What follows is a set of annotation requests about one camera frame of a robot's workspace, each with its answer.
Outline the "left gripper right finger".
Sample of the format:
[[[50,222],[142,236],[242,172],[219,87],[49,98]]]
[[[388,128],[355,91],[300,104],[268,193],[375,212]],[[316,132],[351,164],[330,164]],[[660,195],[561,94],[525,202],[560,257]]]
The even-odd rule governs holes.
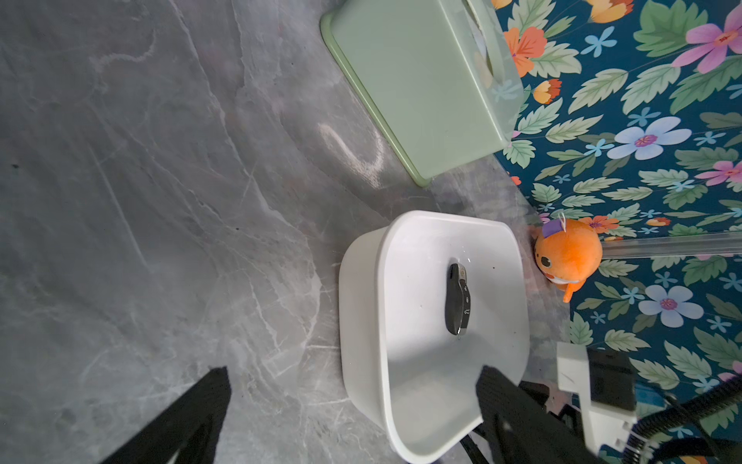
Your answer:
[[[498,369],[485,365],[475,392],[485,439],[495,463],[602,461]]]

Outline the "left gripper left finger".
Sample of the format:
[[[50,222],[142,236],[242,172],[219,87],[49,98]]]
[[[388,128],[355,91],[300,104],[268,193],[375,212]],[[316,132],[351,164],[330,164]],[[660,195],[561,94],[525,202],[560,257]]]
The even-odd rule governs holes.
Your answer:
[[[213,463],[232,396],[228,369],[211,369],[105,463]]]

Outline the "black slim car key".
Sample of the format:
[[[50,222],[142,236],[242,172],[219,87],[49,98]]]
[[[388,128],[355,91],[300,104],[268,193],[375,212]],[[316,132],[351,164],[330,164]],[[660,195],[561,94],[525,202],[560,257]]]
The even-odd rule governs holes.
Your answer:
[[[459,263],[452,263],[448,267],[444,304],[444,322],[448,332],[454,336],[463,336],[467,331],[470,316],[471,293],[466,268]]]

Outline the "white storage box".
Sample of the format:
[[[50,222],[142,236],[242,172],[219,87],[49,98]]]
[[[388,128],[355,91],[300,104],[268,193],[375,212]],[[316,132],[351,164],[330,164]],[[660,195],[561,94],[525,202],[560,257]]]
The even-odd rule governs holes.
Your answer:
[[[448,267],[466,268],[463,336],[444,322]],[[522,258],[502,222],[413,211],[351,243],[339,271],[344,386],[409,463],[431,463],[482,421],[485,365],[519,383],[529,361]]]

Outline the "green tissue box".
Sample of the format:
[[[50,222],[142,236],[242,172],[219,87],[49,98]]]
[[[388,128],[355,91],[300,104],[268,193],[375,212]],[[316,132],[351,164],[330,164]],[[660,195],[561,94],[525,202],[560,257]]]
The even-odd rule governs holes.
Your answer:
[[[320,32],[419,187],[506,149],[524,86],[488,1],[346,1]]]

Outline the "orange plush toy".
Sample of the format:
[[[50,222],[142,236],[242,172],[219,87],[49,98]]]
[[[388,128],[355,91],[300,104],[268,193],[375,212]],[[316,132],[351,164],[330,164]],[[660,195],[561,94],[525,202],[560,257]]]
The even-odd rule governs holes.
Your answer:
[[[546,222],[534,245],[535,262],[568,304],[599,268],[603,247],[597,232],[584,222],[560,216]]]

